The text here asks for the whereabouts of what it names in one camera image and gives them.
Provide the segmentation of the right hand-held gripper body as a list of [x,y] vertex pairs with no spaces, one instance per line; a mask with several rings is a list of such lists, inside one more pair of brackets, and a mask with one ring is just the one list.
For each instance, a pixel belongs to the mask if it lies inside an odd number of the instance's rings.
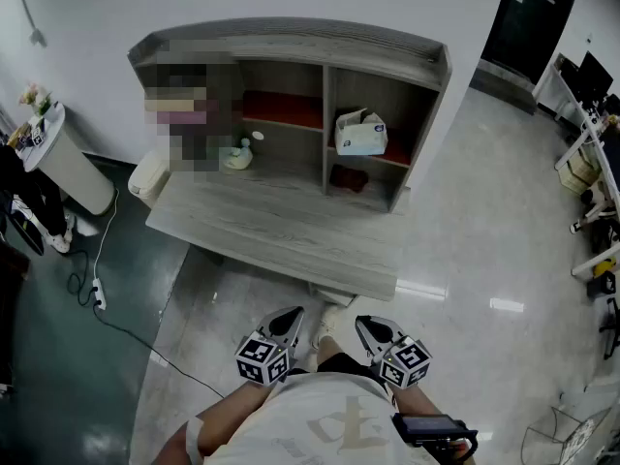
[[418,340],[402,336],[384,344],[371,357],[370,369],[374,375],[396,388],[416,385],[428,372],[431,354]]

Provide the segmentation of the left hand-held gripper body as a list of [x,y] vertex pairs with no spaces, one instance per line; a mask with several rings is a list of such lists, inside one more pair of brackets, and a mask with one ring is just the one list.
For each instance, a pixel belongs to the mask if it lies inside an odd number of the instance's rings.
[[258,331],[246,336],[235,353],[238,375],[260,386],[274,386],[295,367],[291,347],[278,344]]

